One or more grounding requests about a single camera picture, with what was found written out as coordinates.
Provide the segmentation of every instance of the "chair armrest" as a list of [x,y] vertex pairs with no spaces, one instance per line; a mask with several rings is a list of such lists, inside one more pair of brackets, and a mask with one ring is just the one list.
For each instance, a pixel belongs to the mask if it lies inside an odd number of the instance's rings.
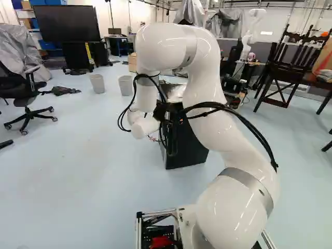
[[31,91],[34,92],[35,91],[35,79],[34,79],[34,76],[33,76],[33,73],[35,71],[37,71],[38,69],[40,69],[42,65],[37,65],[37,66],[34,66],[28,70],[25,70],[24,73],[26,75],[26,79],[28,80],[29,82],[29,85],[31,87]]
[[28,70],[25,70],[24,73],[25,73],[25,74],[31,74],[31,73],[37,71],[38,69],[40,69],[41,66],[42,66],[42,65],[34,66],[34,67],[32,67],[32,68],[30,68],[30,69],[28,69]]

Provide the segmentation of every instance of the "red object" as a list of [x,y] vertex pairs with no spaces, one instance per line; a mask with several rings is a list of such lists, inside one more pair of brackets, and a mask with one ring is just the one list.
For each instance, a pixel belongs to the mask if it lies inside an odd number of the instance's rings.
[[168,245],[173,245],[173,242],[167,236],[152,238],[152,245],[150,249],[163,248]]

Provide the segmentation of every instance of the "monitor stand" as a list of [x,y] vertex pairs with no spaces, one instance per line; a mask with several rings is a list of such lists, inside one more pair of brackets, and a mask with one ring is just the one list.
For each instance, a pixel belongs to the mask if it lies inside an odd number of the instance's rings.
[[81,75],[87,71],[93,71],[93,65],[89,62],[89,57],[85,43],[63,43],[63,55],[66,60],[67,67],[62,68],[64,73],[71,70],[70,75]]

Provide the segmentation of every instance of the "black monitor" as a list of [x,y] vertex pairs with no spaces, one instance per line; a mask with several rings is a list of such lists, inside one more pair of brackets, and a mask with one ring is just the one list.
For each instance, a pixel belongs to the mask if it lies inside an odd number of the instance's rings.
[[100,42],[97,15],[93,6],[36,5],[33,8],[44,41]]

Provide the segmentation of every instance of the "black pedestal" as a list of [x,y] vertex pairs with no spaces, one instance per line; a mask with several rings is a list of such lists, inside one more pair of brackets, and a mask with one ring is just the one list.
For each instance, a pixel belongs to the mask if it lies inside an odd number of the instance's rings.
[[[183,109],[181,102],[173,103],[173,105],[177,110]],[[171,148],[177,147],[177,154],[175,156],[167,155],[165,148],[159,142],[165,168],[167,170],[176,169],[206,162],[209,150],[198,141],[188,119],[175,120],[173,115],[169,119],[178,122],[176,134],[173,136],[171,128],[162,127],[162,136],[168,133],[168,148],[172,150]]]
[[89,62],[85,43],[63,43],[62,51],[67,69],[93,71],[93,65]]

